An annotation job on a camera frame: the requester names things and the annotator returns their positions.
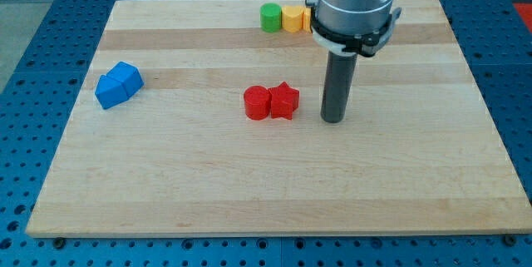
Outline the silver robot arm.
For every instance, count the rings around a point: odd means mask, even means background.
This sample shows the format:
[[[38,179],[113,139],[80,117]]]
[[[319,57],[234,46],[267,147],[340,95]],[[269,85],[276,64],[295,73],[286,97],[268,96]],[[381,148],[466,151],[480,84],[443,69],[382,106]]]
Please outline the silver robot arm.
[[[341,57],[373,57],[389,42],[401,16],[394,0],[305,0],[316,43]]]

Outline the yellow block behind arm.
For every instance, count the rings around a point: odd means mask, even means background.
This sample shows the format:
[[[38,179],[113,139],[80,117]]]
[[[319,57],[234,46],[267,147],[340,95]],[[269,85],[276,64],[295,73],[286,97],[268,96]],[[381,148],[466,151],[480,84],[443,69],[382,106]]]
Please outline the yellow block behind arm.
[[[304,8],[303,11],[303,30],[305,32],[311,32],[311,18],[312,18],[312,9],[310,7]]]

